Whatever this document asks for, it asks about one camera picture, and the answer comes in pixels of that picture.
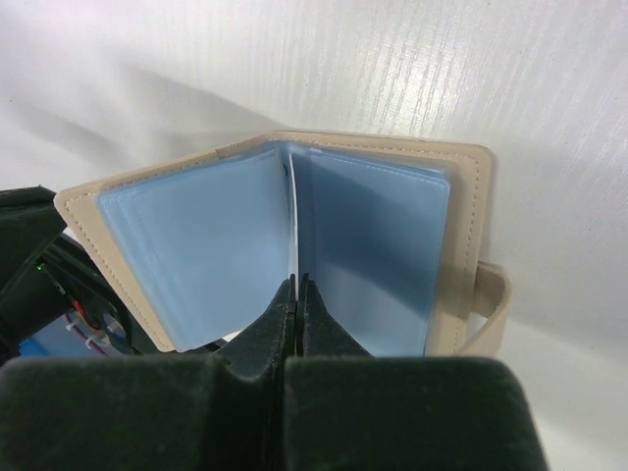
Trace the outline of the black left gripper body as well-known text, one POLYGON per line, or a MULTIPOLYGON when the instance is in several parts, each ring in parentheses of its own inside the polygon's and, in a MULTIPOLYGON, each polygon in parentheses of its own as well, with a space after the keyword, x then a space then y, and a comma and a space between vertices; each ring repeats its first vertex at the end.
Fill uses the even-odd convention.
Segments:
POLYGON ((1 192, 1 353, 135 355, 142 330, 42 187, 1 192))

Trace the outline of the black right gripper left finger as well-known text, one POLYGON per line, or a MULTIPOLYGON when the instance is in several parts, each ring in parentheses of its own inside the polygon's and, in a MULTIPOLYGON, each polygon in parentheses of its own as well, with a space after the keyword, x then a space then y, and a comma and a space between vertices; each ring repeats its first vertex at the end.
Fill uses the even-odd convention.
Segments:
POLYGON ((5 470, 280 470, 295 282, 216 352, 29 357, 1 370, 5 470))

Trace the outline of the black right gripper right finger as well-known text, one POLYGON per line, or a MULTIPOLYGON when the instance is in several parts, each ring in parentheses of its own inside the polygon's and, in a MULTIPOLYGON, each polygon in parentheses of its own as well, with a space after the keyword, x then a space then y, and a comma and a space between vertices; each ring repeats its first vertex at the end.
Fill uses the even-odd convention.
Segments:
POLYGON ((293 353, 284 366, 287 470, 541 470, 525 393, 481 357, 367 353, 291 276, 293 353))

